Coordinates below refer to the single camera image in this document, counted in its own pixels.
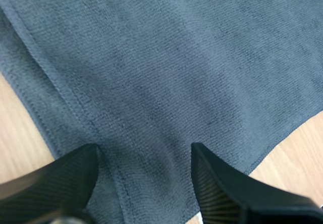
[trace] fabric fold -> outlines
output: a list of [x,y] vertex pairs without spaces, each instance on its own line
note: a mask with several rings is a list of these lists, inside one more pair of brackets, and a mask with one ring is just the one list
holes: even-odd
[[98,223],[184,223],[192,142],[248,174],[322,110],[322,5],[0,0],[0,67],[54,156],[101,146]]

